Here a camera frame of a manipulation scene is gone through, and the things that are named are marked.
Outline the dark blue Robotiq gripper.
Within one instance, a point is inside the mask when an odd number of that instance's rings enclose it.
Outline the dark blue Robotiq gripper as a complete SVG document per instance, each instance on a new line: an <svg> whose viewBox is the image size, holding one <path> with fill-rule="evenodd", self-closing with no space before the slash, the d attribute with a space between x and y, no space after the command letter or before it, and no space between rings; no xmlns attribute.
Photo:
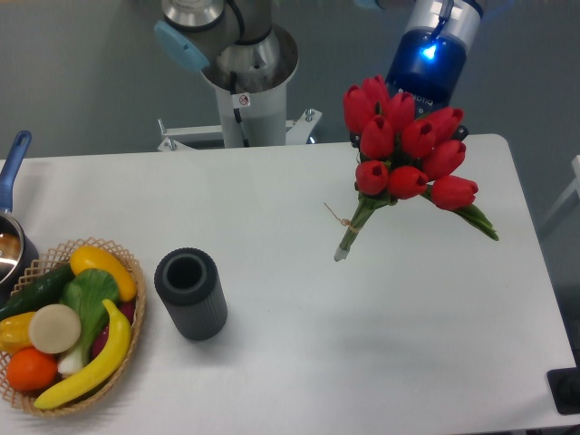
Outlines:
<svg viewBox="0 0 580 435"><path fill-rule="evenodd" d="M424 110L447 106L479 25L479 1L417 1L387 73L389 93L409 92ZM459 125L454 139L468 135ZM360 147L360 133L350 132L349 138Z"/></svg>

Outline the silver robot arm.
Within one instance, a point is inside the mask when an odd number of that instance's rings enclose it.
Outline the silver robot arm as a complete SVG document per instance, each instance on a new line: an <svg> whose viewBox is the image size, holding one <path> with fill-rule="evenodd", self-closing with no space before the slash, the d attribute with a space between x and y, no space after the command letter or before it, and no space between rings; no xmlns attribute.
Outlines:
<svg viewBox="0 0 580 435"><path fill-rule="evenodd" d="M484 16L484 1L417 1L386 77L409 92L417 115L447 106ZM228 148L300 145L322 118L286 118L286 85L298 65L294 38L272 21L269 1L165 1L154 34L181 68L216 93L217 126L160 130L161 151L220 140Z"/></svg>

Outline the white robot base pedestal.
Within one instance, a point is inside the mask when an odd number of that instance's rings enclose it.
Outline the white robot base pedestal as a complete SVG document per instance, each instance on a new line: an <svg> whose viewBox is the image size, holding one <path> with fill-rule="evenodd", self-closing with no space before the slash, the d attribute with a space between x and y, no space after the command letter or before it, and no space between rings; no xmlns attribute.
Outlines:
<svg viewBox="0 0 580 435"><path fill-rule="evenodd" d="M192 150L202 143L219 141L226 149L314 143L314 130L323 113L308 107L296 119L286 117L285 79L263 92L232 92L214 85L220 123L199 127L166 128L158 121L158 151Z"/></svg>

